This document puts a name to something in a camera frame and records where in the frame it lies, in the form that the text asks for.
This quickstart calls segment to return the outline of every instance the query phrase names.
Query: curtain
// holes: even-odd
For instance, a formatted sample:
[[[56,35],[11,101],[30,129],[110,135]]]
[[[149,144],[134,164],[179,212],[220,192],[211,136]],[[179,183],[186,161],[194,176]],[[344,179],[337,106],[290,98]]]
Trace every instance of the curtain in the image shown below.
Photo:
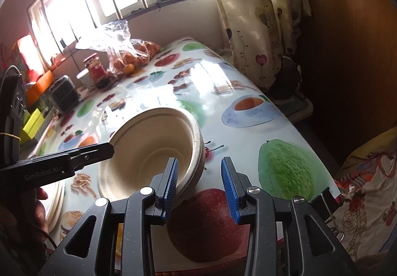
[[[308,0],[216,1],[234,66],[259,88],[270,88],[283,56],[296,50],[302,12],[310,14]]]

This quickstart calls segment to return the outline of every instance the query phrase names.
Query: plastic bag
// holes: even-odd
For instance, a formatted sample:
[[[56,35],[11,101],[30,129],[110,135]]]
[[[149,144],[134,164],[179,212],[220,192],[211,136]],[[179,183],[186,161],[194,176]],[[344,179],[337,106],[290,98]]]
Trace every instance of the plastic bag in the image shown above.
[[[80,38],[76,44],[78,49],[93,49],[107,52],[109,70],[114,74],[130,72],[149,63],[150,59],[160,51],[160,46],[144,40],[131,39],[130,29],[126,20],[113,21]]]

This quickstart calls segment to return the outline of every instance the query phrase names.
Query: bowl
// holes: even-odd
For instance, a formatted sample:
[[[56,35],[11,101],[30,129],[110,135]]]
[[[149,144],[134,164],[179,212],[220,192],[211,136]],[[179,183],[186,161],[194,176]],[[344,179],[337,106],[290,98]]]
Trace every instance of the bowl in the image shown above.
[[[182,108],[149,109],[128,120],[109,142],[114,156],[102,161],[98,189],[110,201],[128,198],[178,159],[175,197],[194,187],[204,169],[204,142],[194,116]]]

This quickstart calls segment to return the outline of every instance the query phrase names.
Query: silver bolt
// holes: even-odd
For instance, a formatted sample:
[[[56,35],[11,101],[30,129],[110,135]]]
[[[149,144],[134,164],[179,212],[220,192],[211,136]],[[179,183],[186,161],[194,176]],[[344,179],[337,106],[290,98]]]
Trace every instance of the silver bolt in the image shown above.
[[[305,201],[304,197],[301,197],[300,195],[297,195],[294,197],[294,202],[296,204],[303,204]]]
[[[146,186],[146,187],[143,187],[143,188],[140,189],[140,193],[142,195],[149,195],[152,192],[153,192],[153,189],[151,187],[149,187],[149,186]]]
[[[106,198],[99,198],[95,201],[96,206],[104,206],[106,203],[108,203]]]
[[[256,186],[250,186],[248,188],[248,192],[250,192],[251,194],[258,194],[260,191],[261,191],[261,189]]]

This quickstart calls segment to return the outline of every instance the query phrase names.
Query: orange container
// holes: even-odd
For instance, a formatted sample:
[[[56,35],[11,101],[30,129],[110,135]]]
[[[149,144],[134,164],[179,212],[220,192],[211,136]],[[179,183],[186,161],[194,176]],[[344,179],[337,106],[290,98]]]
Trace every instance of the orange container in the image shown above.
[[[37,80],[36,84],[26,92],[26,103],[28,108],[39,99],[45,90],[48,89],[53,80],[54,75],[51,71],[47,71]]]

